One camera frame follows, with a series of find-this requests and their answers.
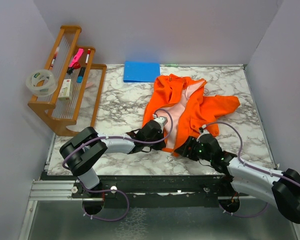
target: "marble table top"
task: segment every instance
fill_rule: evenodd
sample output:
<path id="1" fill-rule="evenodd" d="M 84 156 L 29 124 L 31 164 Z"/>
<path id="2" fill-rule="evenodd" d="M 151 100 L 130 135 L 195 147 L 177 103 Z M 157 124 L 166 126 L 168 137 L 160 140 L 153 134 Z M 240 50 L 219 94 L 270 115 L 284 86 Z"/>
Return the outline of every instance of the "marble table top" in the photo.
<path id="1" fill-rule="evenodd" d="M 194 80 L 207 80 L 205 94 L 207 96 L 237 96 L 240 107 L 219 120 L 233 125 L 243 139 L 242 158 L 273 168 L 269 149 L 263 129 L 253 102 L 248 82 L 242 66 L 161 66 L 162 75 L 175 74 L 180 77 L 190 76 Z M 100 105 L 97 113 L 95 129 L 106 135 L 119 135 L 138 129 L 142 126 L 144 109 L 153 93 L 153 83 L 124 83 L 124 66 L 109 65 L 102 89 Z M 95 105 L 101 73 L 91 70 L 88 82 L 95 83 L 87 88 L 77 120 L 72 130 L 80 131 L 90 125 Z M 239 139 L 235 132 L 226 125 L 219 125 L 220 135 L 217 137 L 223 150 L 237 153 Z M 48 175 L 71 175 L 62 168 L 63 158 L 60 147 L 69 137 L 56 136 L 49 161 Z M 197 161 L 184 157 L 174 157 L 168 152 L 152 150 L 149 153 L 136 154 L 112 153 L 102 156 L 93 166 L 98 175 L 218 175 L 213 168 L 202 166 Z"/>

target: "orange cloth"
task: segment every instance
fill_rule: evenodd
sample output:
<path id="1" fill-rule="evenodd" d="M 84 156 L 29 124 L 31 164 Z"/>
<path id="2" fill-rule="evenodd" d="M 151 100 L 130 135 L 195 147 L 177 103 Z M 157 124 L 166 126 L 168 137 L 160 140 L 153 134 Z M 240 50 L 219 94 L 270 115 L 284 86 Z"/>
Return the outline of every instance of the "orange cloth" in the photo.
<path id="1" fill-rule="evenodd" d="M 159 76 L 154 82 L 154 93 L 145 108 L 143 125 L 154 119 L 157 109 L 165 108 L 172 115 L 173 131 L 166 139 L 165 152 L 172 152 L 186 142 L 189 136 L 197 138 L 202 125 L 215 122 L 219 117 L 233 113 L 240 106 L 236 96 L 204 96 L 206 80 L 192 80 L 190 77 Z M 171 121 L 163 111 L 158 116 L 168 118 L 165 134 L 171 128 Z M 207 127 L 215 137 L 219 135 L 217 124 Z"/>

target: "blue paper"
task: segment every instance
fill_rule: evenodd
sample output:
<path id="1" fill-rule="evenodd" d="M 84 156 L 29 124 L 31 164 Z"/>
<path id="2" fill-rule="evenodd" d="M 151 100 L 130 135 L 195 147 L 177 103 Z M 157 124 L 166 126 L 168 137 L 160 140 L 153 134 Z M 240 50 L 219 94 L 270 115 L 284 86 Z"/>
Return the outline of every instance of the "blue paper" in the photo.
<path id="1" fill-rule="evenodd" d="M 126 61 L 123 81 L 125 83 L 154 83 L 160 76 L 160 64 L 156 62 Z"/>

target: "wooden shelf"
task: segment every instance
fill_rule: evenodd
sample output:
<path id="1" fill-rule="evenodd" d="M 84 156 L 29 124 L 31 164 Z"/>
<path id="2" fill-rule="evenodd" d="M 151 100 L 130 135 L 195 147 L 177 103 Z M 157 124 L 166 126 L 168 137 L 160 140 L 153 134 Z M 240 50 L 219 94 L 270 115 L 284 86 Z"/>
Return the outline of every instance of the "wooden shelf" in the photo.
<path id="1" fill-rule="evenodd" d="M 84 96 L 89 72 L 91 69 L 102 70 L 101 80 L 96 93 L 95 108 L 91 116 L 91 126 L 94 127 L 101 97 L 102 87 L 105 80 L 107 66 L 104 64 L 93 63 L 95 55 L 95 48 L 91 46 L 78 46 L 77 40 L 81 33 L 81 27 L 76 25 L 63 25 L 60 28 L 58 37 L 51 49 L 50 55 L 44 69 L 49 69 L 53 60 L 57 47 L 59 53 L 54 61 L 53 69 L 51 70 L 53 76 L 58 81 L 58 86 L 55 92 L 47 97 L 32 96 L 28 102 L 28 106 L 47 124 L 58 136 L 73 137 L 78 132 L 72 131 L 67 126 L 77 124 L 77 119 L 80 111 L 80 106 Z M 84 49 L 84 53 L 79 59 L 81 67 L 86 67 L 82 83 L 77 83 L 77 77 L 80 69 L 74 70 L 72 74 L 67 74 L 67 69 L 74 54 L 78 49 Z M 88 49 L 91 50 L 88 63 L 86 64 L 86 56 Z M 58 95 L 61 90 L 64 79 L 71 79 L 73 81 L 72 98 L 67 101 L 58 100 Z M 37 86 L 42 86 L 43 82 L 39 82 Z"/>

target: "gray wall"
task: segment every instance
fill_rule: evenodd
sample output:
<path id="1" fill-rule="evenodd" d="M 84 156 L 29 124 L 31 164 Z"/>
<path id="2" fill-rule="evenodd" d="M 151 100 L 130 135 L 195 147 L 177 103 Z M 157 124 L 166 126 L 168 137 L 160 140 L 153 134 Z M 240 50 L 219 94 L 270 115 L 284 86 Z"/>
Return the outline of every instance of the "gray wall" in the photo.
<path id="1" fill-rule="evenodd" d="M 56 37 L 79 24 L 79 42 L 106 64 L 158 61 L 247 64 L 282 0 L 34 0 Z"/>
<path id="2" fill-rule="evenodd" d="M 0 240 L 18 238 L 47 156 L 52 132 L 27 106 L 25 79 L 44 66 L 53 44 L 32 0 L 0 0 Z"/>
<path id="3" fill-rule="evenodd" d="M 247 66 L 274 159 L 300 173 L 300 0 L 285 0 Z"/>

